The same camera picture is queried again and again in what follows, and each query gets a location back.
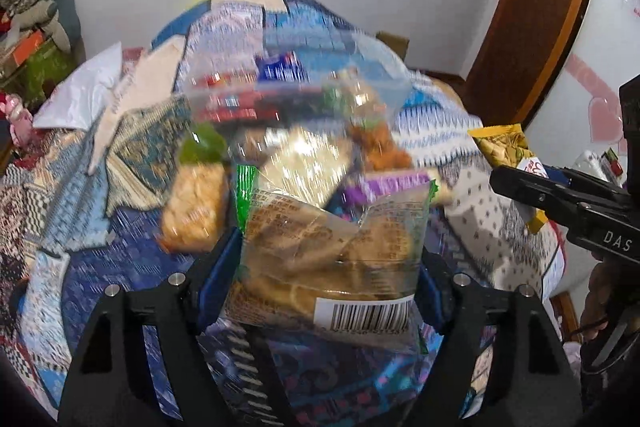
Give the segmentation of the pink plush toy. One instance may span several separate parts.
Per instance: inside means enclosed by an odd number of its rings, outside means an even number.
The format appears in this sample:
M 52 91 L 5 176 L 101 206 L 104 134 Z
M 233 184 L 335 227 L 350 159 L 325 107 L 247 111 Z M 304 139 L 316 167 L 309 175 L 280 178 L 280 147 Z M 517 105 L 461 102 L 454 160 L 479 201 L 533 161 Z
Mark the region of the pink plush toy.
M 12 142 L 24 148 L 32 141 L 32 113 L 17 94 L 1 92 L 0 98 L 1 117 L 9 123 Z

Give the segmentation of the round biscuit pack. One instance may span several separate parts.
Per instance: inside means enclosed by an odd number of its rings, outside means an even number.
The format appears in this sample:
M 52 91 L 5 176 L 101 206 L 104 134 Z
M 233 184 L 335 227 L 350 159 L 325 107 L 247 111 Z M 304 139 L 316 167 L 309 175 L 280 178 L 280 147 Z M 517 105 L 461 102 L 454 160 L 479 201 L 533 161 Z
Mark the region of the round biscuit pack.
M 383 196 L 350 222 L 256 188 L 224 314 L 267 329 L 414 350 L 413 299 L 435 191 L 432 183 Z

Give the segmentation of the patchwork blue bed quilt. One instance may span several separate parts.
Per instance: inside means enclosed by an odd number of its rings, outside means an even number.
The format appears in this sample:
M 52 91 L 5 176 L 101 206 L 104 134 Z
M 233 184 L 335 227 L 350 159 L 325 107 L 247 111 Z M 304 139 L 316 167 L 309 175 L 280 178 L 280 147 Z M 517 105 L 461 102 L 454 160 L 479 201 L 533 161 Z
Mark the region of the patchwork blue bed quilt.
M 530 156 L 311 0 L 112 46 L 1 177 L 3 424 L 555 426 L 579 399 Z

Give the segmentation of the brown wooden door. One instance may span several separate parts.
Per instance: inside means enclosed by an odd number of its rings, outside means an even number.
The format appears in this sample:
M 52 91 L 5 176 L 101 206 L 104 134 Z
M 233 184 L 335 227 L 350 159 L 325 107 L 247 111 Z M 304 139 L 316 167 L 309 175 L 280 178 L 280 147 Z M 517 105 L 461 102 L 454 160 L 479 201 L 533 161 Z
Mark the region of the brown wooden door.
M 528 124 L 558 78 L 589 0 L 499 0 L 462 100 L 485 126 Z

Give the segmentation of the red chip bag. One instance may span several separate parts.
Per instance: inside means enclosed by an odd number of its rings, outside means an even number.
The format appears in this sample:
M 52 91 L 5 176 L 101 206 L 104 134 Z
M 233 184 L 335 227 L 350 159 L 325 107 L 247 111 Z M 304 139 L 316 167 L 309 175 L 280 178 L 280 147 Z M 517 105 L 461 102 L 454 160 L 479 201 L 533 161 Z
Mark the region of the red chip bag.
M 196 121 L 252 121 L 277 116 L 280 84 L 276 82 L 215 83 L 186 94 Z

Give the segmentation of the orange fried snack pack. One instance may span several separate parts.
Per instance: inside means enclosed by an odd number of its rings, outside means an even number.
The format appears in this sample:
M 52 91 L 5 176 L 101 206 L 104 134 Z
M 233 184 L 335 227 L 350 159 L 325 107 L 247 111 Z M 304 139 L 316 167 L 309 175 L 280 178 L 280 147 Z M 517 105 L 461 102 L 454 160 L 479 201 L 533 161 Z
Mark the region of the orange fried snack pack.
M 360 150 L 364 171 L 409 169 L 412 158 L 394 141 L 386 121 L 387 107 L 376 96 L 358 94 L 346 133 Z

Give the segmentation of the yellow snack bag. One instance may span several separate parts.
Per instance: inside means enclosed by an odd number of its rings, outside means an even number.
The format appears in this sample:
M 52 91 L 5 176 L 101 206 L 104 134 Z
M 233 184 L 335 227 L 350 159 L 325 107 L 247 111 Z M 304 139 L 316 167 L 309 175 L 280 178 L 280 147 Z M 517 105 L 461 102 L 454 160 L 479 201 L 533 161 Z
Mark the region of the yellow snack bag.
M 529 150 L 520 124 L 500 124 L 468 131 L 492 168 L 508 166 L 548 179 L 539 158 Z

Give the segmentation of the yellow corn puff pack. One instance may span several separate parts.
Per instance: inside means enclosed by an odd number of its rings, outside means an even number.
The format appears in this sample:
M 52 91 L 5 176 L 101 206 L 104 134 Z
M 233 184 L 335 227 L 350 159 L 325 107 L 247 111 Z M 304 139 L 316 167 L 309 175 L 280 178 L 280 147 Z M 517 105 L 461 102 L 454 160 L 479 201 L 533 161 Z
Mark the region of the yellow corn puff pack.
M 222 162 L 180 165 L 160 219 L 160 247 L 171 254 L 211 251 L 224 233 L 228 198 Z

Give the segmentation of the green jelly cup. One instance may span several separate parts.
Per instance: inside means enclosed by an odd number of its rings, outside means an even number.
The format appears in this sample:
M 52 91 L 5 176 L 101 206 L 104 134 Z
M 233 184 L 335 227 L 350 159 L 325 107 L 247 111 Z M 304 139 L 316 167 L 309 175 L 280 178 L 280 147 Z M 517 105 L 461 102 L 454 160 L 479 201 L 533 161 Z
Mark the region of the green jelly cup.
M 218 164 L 228 156 L 228 144 L 209 122 L 192 124 L 180 147 L 181 165 Z

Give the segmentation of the blue snack packet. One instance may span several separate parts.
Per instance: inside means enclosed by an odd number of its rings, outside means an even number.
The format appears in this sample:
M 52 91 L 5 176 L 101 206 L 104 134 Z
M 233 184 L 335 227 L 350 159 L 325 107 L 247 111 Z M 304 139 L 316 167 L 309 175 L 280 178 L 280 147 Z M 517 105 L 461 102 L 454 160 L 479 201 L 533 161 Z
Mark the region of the blue snack packet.
M 297 55 L 285 52 L 273 56 L 256 56 L 258 82 L 307 82 L 308 75 Z

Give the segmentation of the white pillow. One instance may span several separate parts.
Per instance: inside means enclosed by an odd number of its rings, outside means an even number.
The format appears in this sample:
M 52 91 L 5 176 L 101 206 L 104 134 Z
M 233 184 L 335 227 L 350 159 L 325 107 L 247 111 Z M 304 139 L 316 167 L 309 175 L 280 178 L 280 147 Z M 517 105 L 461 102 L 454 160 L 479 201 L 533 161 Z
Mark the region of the white pillow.
M 122 75 L 122 44 L 114 43 L 78 66 L 40 107 L 35 129 L 88 131 L 104 109 Z

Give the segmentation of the purple label cracker pack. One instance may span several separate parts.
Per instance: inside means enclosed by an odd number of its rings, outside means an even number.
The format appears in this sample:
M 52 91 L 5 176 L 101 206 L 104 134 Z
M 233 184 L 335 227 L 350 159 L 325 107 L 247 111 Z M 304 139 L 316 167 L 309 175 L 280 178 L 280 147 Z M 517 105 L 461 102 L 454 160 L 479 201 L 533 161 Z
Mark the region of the purple label cracker pack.
M 342 199 L 346 205 L 366 207 L 383 196 L 396 194 L 435 183 L 432 199 L 435 206 L 452 203 L 454 196 L 449 186 L 442 182 L 436 169 L 408 169 L 358 173 L 345 180 Z

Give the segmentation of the square rice cracker pack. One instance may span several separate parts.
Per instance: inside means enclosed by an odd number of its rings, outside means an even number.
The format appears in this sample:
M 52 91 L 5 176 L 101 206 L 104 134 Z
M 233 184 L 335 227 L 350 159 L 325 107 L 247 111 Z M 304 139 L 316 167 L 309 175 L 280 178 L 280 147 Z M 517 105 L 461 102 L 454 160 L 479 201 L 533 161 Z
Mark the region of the square rice cracker pack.
M 296 127 L 259 169 L 259 190 L 284 194 L 324 207 L 352 168 L 348 138 Z

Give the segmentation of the clothes pile on chair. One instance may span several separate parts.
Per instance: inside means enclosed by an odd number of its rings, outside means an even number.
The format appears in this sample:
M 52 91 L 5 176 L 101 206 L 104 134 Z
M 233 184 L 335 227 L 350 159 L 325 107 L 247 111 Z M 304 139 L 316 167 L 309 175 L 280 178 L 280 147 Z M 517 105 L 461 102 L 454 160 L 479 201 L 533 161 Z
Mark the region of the clothes pile on chair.
M 75 0 L 1 0 L 1 51 L 24 31 L 40 30 L 64 53 L 82 57 L 81 24 Z

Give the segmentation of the green storage box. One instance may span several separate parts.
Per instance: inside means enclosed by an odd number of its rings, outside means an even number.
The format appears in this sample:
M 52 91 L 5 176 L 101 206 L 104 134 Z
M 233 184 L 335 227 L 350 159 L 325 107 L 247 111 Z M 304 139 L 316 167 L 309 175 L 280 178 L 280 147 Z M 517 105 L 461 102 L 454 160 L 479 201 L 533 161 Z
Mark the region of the green storage box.
M 1 90 L 19 95 L 25 106 L 36 109 L 76 67 L 73 54 L 61 51 L 48 39 L 11 76 L 1 80 Z

